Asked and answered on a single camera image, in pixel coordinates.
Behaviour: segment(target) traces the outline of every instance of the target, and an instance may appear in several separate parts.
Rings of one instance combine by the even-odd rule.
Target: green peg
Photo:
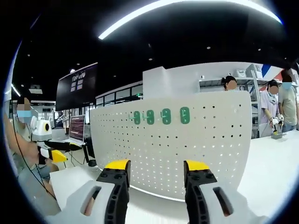
[[[180,109],[181,122],[186,125],[190,122],[190,110],[188,107],[184,106]]]
[[[140,112],[139,111],[134,111],[134,116],[130,117],[130,115],[129,115],[129,119],[133,119],[134,123],[136,125],[140,124]]]
[[[146,119],[149,125],[153,125],[155,123],[155,116],[153,110],[146,111],[146,117],[142,114],[142,118]]]
[[[171,123],[171,112],[170,109],[165,108],[160,113],[160,116],[162,118],[163,124],[169,125]]]

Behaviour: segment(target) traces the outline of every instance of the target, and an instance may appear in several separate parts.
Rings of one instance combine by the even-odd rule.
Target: computer monitor
[[[70,121],[69,137],[84,142],[85,115],[72,116]]]
[[[88,65],[59,79],[56,92],[56,111],[79,108],[95,101],[98,63]]]

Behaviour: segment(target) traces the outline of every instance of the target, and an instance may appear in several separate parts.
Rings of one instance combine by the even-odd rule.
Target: led light strip
[[[132,13],[126,15],[125,17],[123,17],[122,19],[118,20],[115,24],[113,24],[111,27],[109,27],[107,30],[105,30],[100,36],[99,38],[101,40],[104,40],[109,34],[111,34],[112,32],[114,32],[116,29],[118,29],[119,27],[121,27],[122,25],[124,25],[125,23],[129,22],[130,20],[136,18],[137,16],[142,15],[143,13],[149,12],[153,9],[156,8],[160,8],[162,6],[167,6],[173,3],[178,3],[178,2],[184,2],[184,1],[198,1],[198,2],[230,2],[230,3],[235,3],[235,4],[239,4],[239,5],[243,5],[243,6],[247,6],[249,8],[255,9],[261,13],[264,13],[270,17],[272,17],[273,19],[275,19],[276,21],[278,21],[279,23],[282,24],[281,20],[271,11],[269,11],[268,9],[252,2],[249,0],[160,0],[160,1],[156,1],[153,2],[149,5],[146,5],[140,9],[137,9],[136,11],[133,11]]]
[[[17,91],[17,89],[15,88],[14,84],[11,83],[11,87],[13,88],[13,90],[15,91],[15,93],[20,97],[20,93]]]

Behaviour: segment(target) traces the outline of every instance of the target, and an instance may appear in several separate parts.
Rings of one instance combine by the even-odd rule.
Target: desk
[[[271,217],[290,194],[299,171],[299,132],[290,131],[282,139],[253,139],[238,191],[258,216]],[[53,189],[61,209],[70,194],[100,174],[88,166],[51,173]],[[188,223],[185,203],[170,201],[130,189],[126,223]]]

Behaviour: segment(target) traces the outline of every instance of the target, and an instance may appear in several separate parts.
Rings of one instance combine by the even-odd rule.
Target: laptop
[[[85,115],[71,116],[70,128],[69,128],[69,138],[55,142],[69,142],[76,145],[85,145],[84,143],[84,127],[85,127]]]

